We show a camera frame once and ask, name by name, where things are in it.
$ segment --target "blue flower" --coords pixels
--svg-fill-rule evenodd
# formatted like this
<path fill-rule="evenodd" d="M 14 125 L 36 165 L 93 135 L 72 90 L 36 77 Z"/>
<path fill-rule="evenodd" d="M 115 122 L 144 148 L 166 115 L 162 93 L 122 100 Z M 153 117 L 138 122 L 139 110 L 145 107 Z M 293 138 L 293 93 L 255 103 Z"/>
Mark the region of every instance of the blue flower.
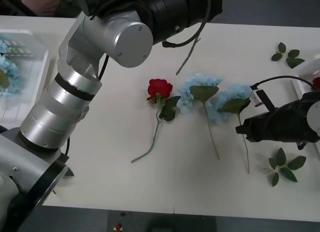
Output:
<path fill-rule="evenodd" d="M 252 93 L 252 89 L 247 85 L 232 85 L 227 91 L 218 93 L 210 103 L 212 107 L 208 108 L 208 116 L 211 120 L 214 120 L 217 124 L 227 121 L 230 113 L 218 112 L 226 102 L 233 99 L 246 99 Z"/>
<path fill-rule="evenodd" d="M 2 40 L 0 40 L 0 53 L 6 53 L 10 51 L 11 51 L 11 48 L 8 47 L 5 43 L 3 43 Z"/>
<path fill-rule="evenodd" d="M 0 87 L 0 96 L 13 96 L 21 92 L 23 86 L 22 78 L 19 77 L 17 66 L 5 55 L 0 57 L 0 70 L 2 70 L 9 79 L 9 87 L 3 89 Z"/>
<path fill-rule="evenodd" d="M 179 108 L 180 113 L 183 115 L 191 113 L 192 101 L 194 100 L 190 92 L 191 86 L 217 86 L 222 80 L 222 78 L 216 78 L 208 74 L 194 73 L 186 80 L 183 89 L 179 91 L 181 98 L 176 106 Z"/>

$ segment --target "flower stem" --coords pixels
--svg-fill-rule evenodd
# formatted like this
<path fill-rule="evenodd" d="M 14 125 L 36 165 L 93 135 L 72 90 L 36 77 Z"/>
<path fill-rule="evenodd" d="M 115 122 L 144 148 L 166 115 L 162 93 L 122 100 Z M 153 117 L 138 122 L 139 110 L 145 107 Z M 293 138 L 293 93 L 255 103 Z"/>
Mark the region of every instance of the flower stem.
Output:
<path fill-rule="evenodd" d="M 205 110 L 205 114 L 206 114 L 206 119 L 207 119 L 207 121 L 208 121 L 208 127 L 209 127 L 210 137 L 211 137 L 211 140 L 212 140 L 212 143 L 213 143 L 213 146 L 214 146 L 214 150 L 215 150 L 215 153 L 216 153 L 216 156 L 217 156 L 218 160 L 220 160 L 217 147 L 216 147 L 215 142 L 214 142 L 214 139 L 213 139 L 213 137 L 212 137 L 211 127 L 210 127 L 210 123 L 209 123 L 209 116 L 208 116 L 208 111 L 207 111 L 206 104 L 203 103 L 203 106 L 204 106 L 204 110 Z"/>
<path fill-rule="evenodd" d="M 240 119 L 240 114 L 239 113 L 237 113 L 237 117 L 238 117 L 239 123 L 241 125 L 241 119 Z M 247 147 L 245 136 L 243 134 L 242 134 L 242 138 L 243 138 L 245 149 L 246 149 L 246 161 L 247 161 L 247 164 L 248 164 L 248 174 L 250 174 L 249 151 L 248 151 L 248 147 Z"/>
<path fill-rule="evenodd" d="M 158 109 L 158 111 L 156 112 L 155 116 L 156 116 L 156 121 L 157 121 L 157 124 L 156 124 L 156 128 L 155 128 L 155 132 L 154 132 L 154 136 L 153 136 L 153 139 L 152 139 L 152 144 L 151 144 L 151 147 L 149 148 L 149 150 L 144 153 L 142 156 L 139 156 L 138 158 L 135 158 L 134 160 L 131 161 L 131 163 L 133 162 L 136 162 L 137 160 L 140 160 L 141 158 L 145 157 L 147 154 L 149 154 L 152 149 L 154 148 L 154 145 L 155 145 L 155 141 L 156 141 L 156 136 L 157 136 L 157 132 L 158 132 L 158 129 L 159 129 L 159 125 L 160 123 L 162 122 L 162 120 L 159 120 L 158 118 L 158 112 L 160 111 L 161 108 Z"/>

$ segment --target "cable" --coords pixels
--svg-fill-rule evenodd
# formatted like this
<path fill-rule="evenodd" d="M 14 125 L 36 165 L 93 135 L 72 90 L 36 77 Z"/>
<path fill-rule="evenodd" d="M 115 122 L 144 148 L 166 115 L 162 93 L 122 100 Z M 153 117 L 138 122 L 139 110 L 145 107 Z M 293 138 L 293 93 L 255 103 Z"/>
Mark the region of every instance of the cable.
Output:
<path fill-rule="evenodd" d="M 66 150 L 65 150 L 65 155 L 67 156 L 69 153 L 69 149 L 70 149 L 70 137 L 68 138 L 68 140 L 66 141 Z"/>
<path fill-rule="evenodd" d="M 207 6 L 206 6 L 206 12 L 205 12 L 204 19 L 203 19 L 198 31 L 196 31 L 196 33 L 191 38 L 189 38 L 187 41 L 179 43 L 179 44 L 164 41 L 164 42 L 162 42 L 162 46 L 163 47 L 171 47 L 171 48 L 182 47 L 182 46 L 188 45 L 190 42 L 195 40 L 200 35 L 200 33 L 202 32 L 203 28 L 205 27 L 205 25 L 208 21 L 209 15 L 210 15 L 210 10 L 211 10 L 211 0 L 207 0 Z"/>
<path fill-rule="evenodd" d="M 296 80 L 299 80 L 299 81 L 303 81 L 304 83 L 308 84 L 313 90 L 315 90 L 315 91 L 317 90 L 316 87 L 314 85 L 312 85 L 310 82 L 308 82 L 307 80 L 304 80 L 304 79 L 302 79 L 300 77 L 297 77 L 297 76 L 276 76 L 276 77 L 272 77 L 272 78 L 263 80 L 261 82 L 258 82 L 256 84 L 252 85 L 251 89 L 252 90 L 256 90 L 260 84 L 263 84 L 263 83 L 268 82 L 268 81 L 276 80 L 276 79 L 281 79 L 281 78 L 291 78 L 291 79 L 296 79 Z"/>
<path fill-rule="evenodd" d="M 98 77 L 99 81 L 101 81 L 101 78 L 102 78 L 102 76 L 104 75 L 104 72 L 105 72 L 106 67 L 107 67 L 108 60 L 109 60 L 109 56 L 106 55 L 106 56 L 105 56 L 105 59 L 104 59 L 103 66 L 102 66 L 102 68 L 101 68 L 101 72 L 100 72 L 99 77 Z"/>

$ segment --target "green leaf sprig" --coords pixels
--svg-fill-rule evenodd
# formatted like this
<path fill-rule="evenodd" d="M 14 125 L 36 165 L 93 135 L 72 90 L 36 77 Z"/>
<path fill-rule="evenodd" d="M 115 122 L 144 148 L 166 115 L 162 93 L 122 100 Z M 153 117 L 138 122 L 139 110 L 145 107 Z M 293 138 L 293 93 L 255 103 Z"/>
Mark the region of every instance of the green leaf sprig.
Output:
<path fill-rule="evenodd" d="M 206 107 L 206 102 L 211 97 L 213 97 L 218 91 L 219 91 L 219 88 L 217 86 L 192 86 L 192 87 L 190 87 L 190 92 L 194 96 L 194 99 L 200 101 L 203 104 L 205 114 L 206 114 L 206 119 L 208 122 L 209 133 L 210 133 L 210 137 L 212 140 L 212 144 L 214 146 L 216 156 L 217 156 L 218 160 L 220 160 L 219 153 L 218 153 L 217 147 L 215 145 L 214 138 L 212 136 L 208 111 L 207 111 L 207 107 Z"/>
<path fill-rule="evenodd" d="M 240 113 L 246 107 L 248 107 L 249 104 L 250 104 L 250 99 L 249 98 L 246 98 L 246 99 L 241 99 L 241 98 L 233 99 L 233 100 L 227 101 L 223 105 L 223 107 L 218 110 L 218 112 L 227 112 L 227 113 L 236 114 L 237 117 L 238 117 L 239 123 L 241 125 Z M 249 151 L 248 151 L 248 147 L 247 147 L 245 136 L 242 135 L 242 138 L 243 138 L 245 149 L 246 149 L 246 160 L 247 160 L 247 165 L 248 165 L 247 171 L 248 171 L 248 174 L 249 174 L 250 173 Z"/>
<path fill-rule="evenodd" d="M 286 63 L 291 69 L 295 68 L 305 61 L 301 58 L 297 58 L 297 56 L 299 56 L 300 54 L 299 50 L 293 49 L 289 51 L 287 56 L 285 55 L 286 50 L 286 45 L 280 42 L 278 45 L 278 51 L 271 57 L 271 61 L 279 61 L 282 57 L 286 57 Z"/>
<path fill-rule="evenodd" d="M 279 182 L 279 171 L 281 174 L 286 177 L 288 180 L 291 180 L 293 182 L 298 182 L 295 175 L 292 171 L 295 171 L 302 166 L 304 166 L 306 162 L 305 156 L 298 156 L 295 159 L 293 159 L 291 162 L 288 163 L 287 166 L 285 166 L 287 158 L 284 150 L 280 148 L 278 150 L 278 153 L 276 155 L 276 158 L 269 158 L 269 164 L 273 169 L 274 175 L 272 179 L 272 187 L 276 186 Z"/>
<path fill-rule="evenodd" d="M 6 89 L 10 86 L 9 77 L 0 69 L 0 87 Z"/>

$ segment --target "red flower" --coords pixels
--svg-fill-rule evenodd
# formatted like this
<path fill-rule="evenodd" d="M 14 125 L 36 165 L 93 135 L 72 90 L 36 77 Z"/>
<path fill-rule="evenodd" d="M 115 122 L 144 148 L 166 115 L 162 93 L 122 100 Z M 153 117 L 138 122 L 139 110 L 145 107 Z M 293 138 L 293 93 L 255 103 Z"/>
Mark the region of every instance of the red flower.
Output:
<path fill-rule="evenodd" d="M 166 99 L 170 96 L 173 86 L 170 83 L 167 83 L 166 80 L 161 79 L 151 79 L 149 82 L 150 86 L 148 87 L 148 93 L 150 97 L 147 99 L 154 100 L 157 102 L 159 95 L 161 98 Z"/>
<path fill-rule="evenodd" d="M 317 77 L 313 80 L 314 86 L 317 90 L 320 90 L 320 77 Z"/>

